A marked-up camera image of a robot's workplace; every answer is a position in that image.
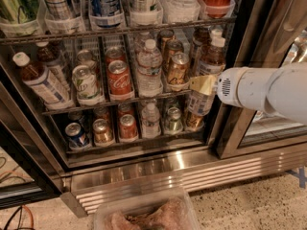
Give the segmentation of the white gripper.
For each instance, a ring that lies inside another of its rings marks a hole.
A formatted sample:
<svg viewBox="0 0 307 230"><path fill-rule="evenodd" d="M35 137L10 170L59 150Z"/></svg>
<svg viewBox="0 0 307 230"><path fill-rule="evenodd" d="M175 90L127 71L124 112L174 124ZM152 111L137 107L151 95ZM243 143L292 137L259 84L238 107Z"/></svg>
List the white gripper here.
<svg viewBox="0 0 307 230"><path fill-rule="evenodd" d="M241 77L246 73L247 67L229 68L218 77L215 75L197 76L190 79L189 88L203 95L212 95L216 91L222 103L241 107L238 97L238 86Z"/></svg>

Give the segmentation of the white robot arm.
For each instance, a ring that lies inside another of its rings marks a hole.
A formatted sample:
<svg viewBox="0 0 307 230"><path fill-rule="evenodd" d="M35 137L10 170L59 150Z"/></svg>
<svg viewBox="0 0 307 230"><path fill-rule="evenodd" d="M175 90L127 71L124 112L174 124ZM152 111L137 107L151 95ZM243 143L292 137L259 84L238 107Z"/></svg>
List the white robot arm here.
<svg viewBox="0 0 307 230"><path fill-rule="evenodd" d="M209 95L217 90L222 103L280 116L307 125L307 63L280 68L239 67L219 76L193 77L190 89Z"/></svg>

